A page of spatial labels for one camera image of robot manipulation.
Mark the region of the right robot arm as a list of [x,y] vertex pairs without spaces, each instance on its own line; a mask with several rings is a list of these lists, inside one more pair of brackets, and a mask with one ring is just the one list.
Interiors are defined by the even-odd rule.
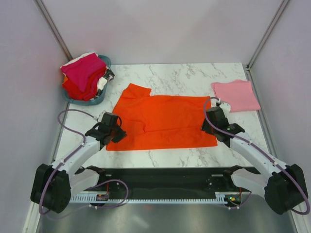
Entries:
[[293,211],[308,215],[311,205],[304,173],[296,164],[288,165],[254,144],[237,123],[230,124],[220,106],[204,109],[205,120],[201,130],[213,135],[219,142],[242,155],[259,172],[254,174],[234,166],[223,178],[223,187],[234,191],[241,187],[265,199],[277,214]]

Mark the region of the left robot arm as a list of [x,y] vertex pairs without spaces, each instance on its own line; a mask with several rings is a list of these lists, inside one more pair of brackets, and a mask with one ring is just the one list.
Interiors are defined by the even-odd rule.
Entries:
[[105,169],[82,165],[109,143],[118,143],[126,137],[122,120],[118,115],[105,112],[86,133],[80,134],[82,141],[65,157],[52,164],[41,164],[36,172],[30,199],[38,204],[43,216],[50,211],[61,213],[75,195],[82,191],[105,189],[110,180]]

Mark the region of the orange t shirt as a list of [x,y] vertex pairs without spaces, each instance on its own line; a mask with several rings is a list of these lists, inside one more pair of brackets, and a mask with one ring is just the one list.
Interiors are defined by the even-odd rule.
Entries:
[[127,136],[109,143],[107,151],[188,149],[217,146],[216,137],[201,130],[208,97],[151,95],[151,89],[129,84],[113,113]]

